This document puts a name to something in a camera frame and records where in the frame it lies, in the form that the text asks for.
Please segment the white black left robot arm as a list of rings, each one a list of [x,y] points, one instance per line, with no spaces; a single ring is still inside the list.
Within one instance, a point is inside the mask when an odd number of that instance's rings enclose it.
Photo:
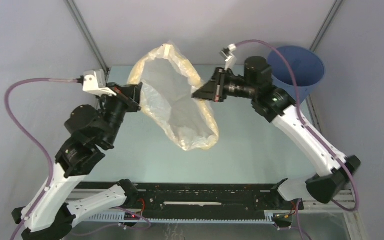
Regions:
[[[60,240],[79,223],[111,208],[133,208],[139,192],[129,179],[93,196],[69,201],[68,196],[112,150],[127,113],[140,111],[142,84],[108,83],[99,97],[100,108],[80,105],[65,122],[70,137],[54,160],[49,175],[32,202],[15,208],[12,217],[24,227],[24,240]]]

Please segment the blue plastic trash bin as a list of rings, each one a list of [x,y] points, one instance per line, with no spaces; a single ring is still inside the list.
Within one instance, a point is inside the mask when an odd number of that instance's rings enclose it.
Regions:
[[[295,45],[282,46],[277,50],[289,63],[296,79],[299,103],[302,104],[308,95],[314,90],[317,84],[325,75],[323,61],[312,51]],[[285,90],[296,100],[296,92],[290,73],[279,55],[272,51],[267,58],[272,68],[273,84]]]

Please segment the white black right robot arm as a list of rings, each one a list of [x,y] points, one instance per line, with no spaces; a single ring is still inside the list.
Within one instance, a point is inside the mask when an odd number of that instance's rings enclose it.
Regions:
[[[230,68],[217,67],[211,79],[192,93],[194,99],[216,103],[222,103],[228,96],[250,99],[255,112],[285,133],[315,168],[312,177],[279,182],[270,196],[275,208],[284,209],[292,200],[309,197],[328,204],[361,166],[357,156],[346,156],[333,147],[303,117],[295,100],[273,84],[272,68],[265,58],[247,58],[243,76],[234,75]]]

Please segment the translucent yellowish plastic trash bag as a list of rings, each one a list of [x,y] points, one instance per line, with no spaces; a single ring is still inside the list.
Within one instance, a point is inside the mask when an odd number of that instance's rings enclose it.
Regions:
[[[204,81],[172,42],[142,57],[133,66],[127,84],[142,84],[141,112],[182,150],[208,150],[219,141],[220,131],[211,105],[192,97]]]

